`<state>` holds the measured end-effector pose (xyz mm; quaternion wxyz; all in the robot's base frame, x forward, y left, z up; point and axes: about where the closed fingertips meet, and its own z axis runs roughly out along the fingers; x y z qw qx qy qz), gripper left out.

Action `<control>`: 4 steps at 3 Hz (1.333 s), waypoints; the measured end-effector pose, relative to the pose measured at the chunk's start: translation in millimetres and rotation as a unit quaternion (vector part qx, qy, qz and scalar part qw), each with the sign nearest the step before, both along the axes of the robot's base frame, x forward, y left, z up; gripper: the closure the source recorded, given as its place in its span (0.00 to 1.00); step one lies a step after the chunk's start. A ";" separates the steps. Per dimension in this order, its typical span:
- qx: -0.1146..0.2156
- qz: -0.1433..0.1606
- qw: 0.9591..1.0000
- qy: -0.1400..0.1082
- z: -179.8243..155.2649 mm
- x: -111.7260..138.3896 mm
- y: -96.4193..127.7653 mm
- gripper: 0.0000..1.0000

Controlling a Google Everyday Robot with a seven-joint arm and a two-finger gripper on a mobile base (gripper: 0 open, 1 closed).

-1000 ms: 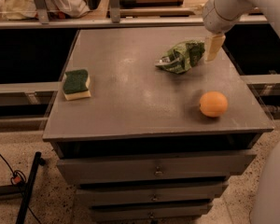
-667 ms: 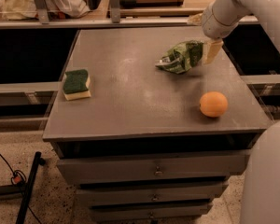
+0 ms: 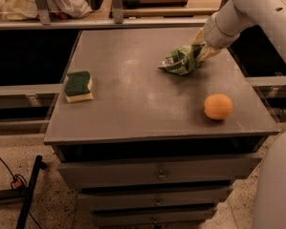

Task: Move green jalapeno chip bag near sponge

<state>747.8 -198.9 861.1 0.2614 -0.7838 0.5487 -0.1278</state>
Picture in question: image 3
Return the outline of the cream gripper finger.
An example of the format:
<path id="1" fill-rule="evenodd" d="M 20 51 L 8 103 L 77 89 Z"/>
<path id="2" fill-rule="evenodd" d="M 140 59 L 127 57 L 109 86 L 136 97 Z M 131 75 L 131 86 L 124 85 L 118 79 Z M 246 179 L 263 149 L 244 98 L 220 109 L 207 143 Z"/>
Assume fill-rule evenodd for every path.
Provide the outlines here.
<path id="1" fill-rule="evenodd" d="M 214 57 L 218 55 L 221 52 L 221 50 L 214 49 L 208 45 L 204 45 L 198 55 L 198 61 L 199 62 L 204 62 L 208 60 L 211 57 Z"/>
<path id="2" fill-rule="evenodd" d="M 205 43 L 204 30 L 200 28 L 194 36 L 193 45 L 203 45 Z"/>

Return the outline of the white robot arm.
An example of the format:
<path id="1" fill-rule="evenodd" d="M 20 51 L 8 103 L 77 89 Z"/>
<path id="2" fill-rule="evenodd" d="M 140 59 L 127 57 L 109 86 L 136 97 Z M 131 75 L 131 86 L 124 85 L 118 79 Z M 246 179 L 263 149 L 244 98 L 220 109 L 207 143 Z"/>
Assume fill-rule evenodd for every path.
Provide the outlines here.
<path id="1" fill-rule="evenodd" d="M 198 31 L 205 53 L 229 47 L 260 26 L 286 63 L 286 0 L 229 0 Z M 286 229 L 286 132 L 269 148 L 258 176 L 252 229 Z"/>

